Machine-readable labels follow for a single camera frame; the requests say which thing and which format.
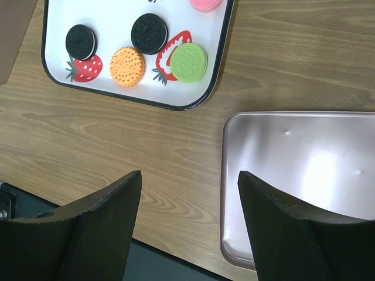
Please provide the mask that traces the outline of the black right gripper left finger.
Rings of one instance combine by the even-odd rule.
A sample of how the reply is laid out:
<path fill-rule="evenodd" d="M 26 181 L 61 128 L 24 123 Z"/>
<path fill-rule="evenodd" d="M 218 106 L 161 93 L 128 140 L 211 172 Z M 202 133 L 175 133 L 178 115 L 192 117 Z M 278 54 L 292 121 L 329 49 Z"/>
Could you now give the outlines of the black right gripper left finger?
<path fill-rule="evenodd" d="M 141 190 L 135 170 L 34 218 L 1 221 L 1 279 L 122 280 Z"/>

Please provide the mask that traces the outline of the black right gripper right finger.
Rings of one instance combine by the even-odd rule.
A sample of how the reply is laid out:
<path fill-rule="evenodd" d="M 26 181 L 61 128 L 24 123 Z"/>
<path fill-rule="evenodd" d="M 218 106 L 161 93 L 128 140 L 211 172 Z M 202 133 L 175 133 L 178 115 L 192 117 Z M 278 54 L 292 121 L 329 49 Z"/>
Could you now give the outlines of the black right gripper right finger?
<path fill-rule="evenodd" d="M 259 280 L 374 280 L 374 221 L 337 214 L 247 171 L 241 206 Z"/>

